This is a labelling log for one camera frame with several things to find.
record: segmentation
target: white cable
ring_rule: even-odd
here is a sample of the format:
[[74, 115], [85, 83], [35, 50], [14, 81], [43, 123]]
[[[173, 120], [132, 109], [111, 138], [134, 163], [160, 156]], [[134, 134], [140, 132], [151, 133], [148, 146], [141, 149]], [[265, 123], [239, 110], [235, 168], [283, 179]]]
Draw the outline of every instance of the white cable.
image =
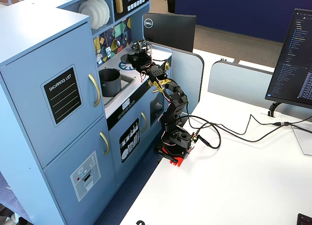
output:
[[164, 144], [168, 145], [168, 146], [175, 146], [175, 144], [168, 144], [168, 143], [165, 143], [165, 142], [162, 140], [162, 137], [165, 135], [165, 133], [166, 133], [166, 131], [164, 131], [164, 133], [162, 134], [162, 136], [161, 136], [161, 141], [162, 141]]

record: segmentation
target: black cable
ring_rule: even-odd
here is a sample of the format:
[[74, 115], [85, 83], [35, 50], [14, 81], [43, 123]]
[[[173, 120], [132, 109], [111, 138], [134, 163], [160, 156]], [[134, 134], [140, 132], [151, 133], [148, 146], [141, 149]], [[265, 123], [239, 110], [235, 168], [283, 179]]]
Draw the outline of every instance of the black cable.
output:
[[218, 131], [218, 129], [216, 129], [216, 127], [215, 127], [214, 125], [210, 125], [210, 126], [212, 126], [212, 127], [215, 129], [215, 131], [217, 132], [217, 134], [218, 134], [218, 137], [219, 137], [219, 145], [218, 145], [217, 147], [213, 147], [208, 141], [206, 141], [203, 137], [201, 137], [201, 136], [199, 135], [200, 130], [201, 130], [206, 124], [208, 124], [208, 123], [204, 123], [204, 124], [197, 130], [197, 132], [196, 132], [196, 134], [195, 134], [195, 137], [196, 137], [196, 138], [199, 138], [199, 139], [200, 139], [205, 145], [207, 145], [209, 148], [219, 149], [220, 146], [221, 146], [221, 135], [220, 135], [220, 132]]
[[187, 117], [188, 117], [188, 120], [189, 120], [189, 125], [190, 125], [191, 128], [197, 129], [197, 128], [195, 128], [195, 127], [193, 127], [193, 126], [191, 125], [190, 113], [189, 113], [189, 99], [187, 98], [186, 95], [185, 95], [185, 97], [186, 97], [186, 100], [187, 100], [187, 103], [186, 103], [186, 113], [187, 113]]
[[297, 126], [297, 125], [294, 125], [294, 124], [290, 124], [290, 126], [293, 126], [293, 127], [297, 128], [299, 130], [306, 131], [306, 132], [309, 132], [309, 133], [312, 134], [312, 131], [304, 129], [304, 128], [300, 127], [300, 126]]
[[260, 125], [274, 125], [274, 123], [261, 123], [261, 122], [259, 122], [252, 114], [249, 116], [249, 120], [248, 120], [246, 129], [245, 129], [245, 131], [244, 131], [243, 133], [235, 132], [235, 131], [233, 131], [233, 130], [227, 128], [227, 127], [226, 127], [225, 125], [223, 125], [223, 124], [217, 124], [217, 125], [220, 125], [220, 126], [224, 127], [225, 129], [227, 129], [227, 130], [229, 130], [229, 131], [231, 131], [231, 132], [233, 132], [233, 133], [235, 133], [235, 134], [237, 134], [237, 135], [241, 135], [241, 136], [242, 136], [242, 135], [245, 135], [245, 134], [246, 134], [247, 129], [248, 129], [249, 124], [250, 124], [250, 121], [251, 121], [251, 118], [253, 118], [253, 119], [254, 119], [257, 123], [259, 123]]
[[165, 60], [156, 60], [156, 59], [153, 59], [153, 61], [166, 61], [167, 59], [165, 59]]
[[298, 121], [298, 122], [294, 122], [294, 123], [290, 123], [290, 124], [302, 123], [302, 122], [304, 122], [304, 121], [309, 120], [310, 118], [312, 118], [312, 116], [308, 117], [307, 119], [304, 119], [304, 120], [301, 120], [301, 121]]
[[195, 115], [189, 115], [189, 117], [194, 117], [194, 118], [201, 119], [201, 120], [203, 120], [203, 121], [205, 121], [205, 122], [207, 122], [207, 123], [209, 123], [209, 124], [211, 124], [211, 125], [213, 125], [213, 126], [216, 126], [216, 127], [220, 128], [221, 130], [223, 130], [223, 131], [225, 131], [225, 132], [231, 134], [232, 136], [235, 136], [235, 137], [237, 137], [237, 138], [239, 138], [239, 139], [241, 139], [241, 140], [243, 140], [243, 141], [247, 141], [247, 142], [250, 142], [250, 143], [258, 142], [258, 141], [262, 140], [263, 138], [267, 137], [268, 135], [270, 135], [271, 133], [275, 132], [276, 130], [280, 129], [281, 127], [283, 127], [283, 126], [288, 126], [288, 125], [289, 125], [289, 124], [280, 125], [279, 127], [275, 128], [274, 130], [272, 130], [272, 131], [270, 131], [269, 133], [265, 134], [265, 135], [264, 135], [263, 137], [261, 137], [260, 139], [255, 140], [255, 141], [250, 141], [250, 140], [244, 139], [244, 138], [242, 138], [242, 137], [240, 137], [240, 136], [237, 136], [237, 135], [235, 135], [234, 133], [232, 133], [232, 132], [230, 132], [230, 131], [228, 131], [228, 130], [226, 130], [226, 129], [220, 127], [220, 126], [218, 126], [216, 123], [209, 122], [209, 121], [207, 121], [207, 120], [205, 120], [205, 119], [203, 119], [203, 118], [201, 118], [201, 117], [198, 117], [198, 116], [195, 116]]

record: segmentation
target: dell logo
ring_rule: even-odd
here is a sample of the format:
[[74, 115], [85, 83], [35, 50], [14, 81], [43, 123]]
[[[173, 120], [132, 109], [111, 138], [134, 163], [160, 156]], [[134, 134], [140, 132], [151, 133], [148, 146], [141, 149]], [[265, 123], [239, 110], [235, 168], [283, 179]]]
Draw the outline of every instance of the dell logo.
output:
[[153, 26], [153, 21], [152, 21], [151, 19], [146, 19], [146, 20], [144, 21], [144, 26], [145, 26], [146, 28], [151, 28], [151, 27]]

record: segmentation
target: white plate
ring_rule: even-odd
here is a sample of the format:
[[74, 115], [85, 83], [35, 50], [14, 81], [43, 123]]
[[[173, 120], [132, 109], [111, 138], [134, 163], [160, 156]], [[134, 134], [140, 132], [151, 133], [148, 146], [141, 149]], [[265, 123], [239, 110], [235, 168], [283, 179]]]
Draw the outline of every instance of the white plate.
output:
[[90, 16], [91, 28], [98, 30], [101, 24], [99, 9], [93, 2], [85, 1], [78, 9], [78, 12]]
[[97, 6], [97, 9], [99, 10], [99, 14], [100, 14], [100, 21], [101, 21], [100, 27], [102, 27], [105, 22], [105, 10], [104, 10], [103, 5], [97, 0], [88, 0], [88, 1], [93, 2]]
[[110, 16], [108, 4], [106, 3], [105, 0], [97, 0], [97, 1], [102, 4], [102, 6], [105, 10], [105, 22], [104, 22], [104, 24], [107, 24], [108, 20], [109, 20], [109, 16]]

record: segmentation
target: monitor screen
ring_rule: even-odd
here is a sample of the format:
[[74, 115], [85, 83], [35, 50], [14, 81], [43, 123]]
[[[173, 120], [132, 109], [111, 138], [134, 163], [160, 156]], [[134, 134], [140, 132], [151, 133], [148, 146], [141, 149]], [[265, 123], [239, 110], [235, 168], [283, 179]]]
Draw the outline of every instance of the monitor screen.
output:
[[266, 99], [312, 108], [312, 11], [295, 9]]
[[193, 52], [196, 16], [144, 14], [144, 37], [165, 46]]

